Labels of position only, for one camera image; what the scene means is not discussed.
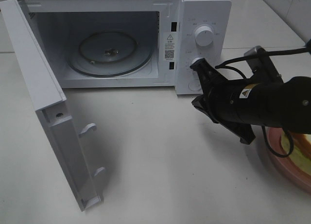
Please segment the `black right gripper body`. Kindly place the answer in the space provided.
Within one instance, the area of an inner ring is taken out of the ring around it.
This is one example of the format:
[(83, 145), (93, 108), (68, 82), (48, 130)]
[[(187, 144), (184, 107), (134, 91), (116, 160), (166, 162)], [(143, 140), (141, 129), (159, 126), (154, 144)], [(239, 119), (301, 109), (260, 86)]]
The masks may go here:
[(236, 103), (237, 80), (229, 80), (220, 74), (220, 82), (208, 94), (202, 92), (192, 106), (208, 116), (214, 123), (237, 122)]

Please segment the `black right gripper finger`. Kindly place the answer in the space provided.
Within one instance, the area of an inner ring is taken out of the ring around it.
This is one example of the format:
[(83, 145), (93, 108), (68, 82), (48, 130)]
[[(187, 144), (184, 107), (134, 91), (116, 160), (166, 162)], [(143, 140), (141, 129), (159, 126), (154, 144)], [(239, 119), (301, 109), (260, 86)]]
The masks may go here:
[(250, 124), (230, 121), (219, 121), (219, 124), (238, 136), (240, 138), (240, 143), (242, 144), (249, 145), (256, 137)]
[(190, 68), (197, 73), (204, 94), (220, 82), (220, 73), (206, 59), (196, 60)]

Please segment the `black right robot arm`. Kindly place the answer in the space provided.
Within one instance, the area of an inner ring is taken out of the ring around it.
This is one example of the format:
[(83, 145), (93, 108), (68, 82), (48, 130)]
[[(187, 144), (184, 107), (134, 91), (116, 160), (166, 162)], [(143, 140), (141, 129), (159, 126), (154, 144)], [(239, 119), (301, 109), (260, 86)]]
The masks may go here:
[(283, 82), (271, 59), (247, 61), (253, 75), (228, 80), (204, 58), (190, 68), (197, 72), (203, 94), (192, 105), (250, 144), (252, 125), (283, 128), (292, 133), (311, 132), (311, 79), (296, 76)]

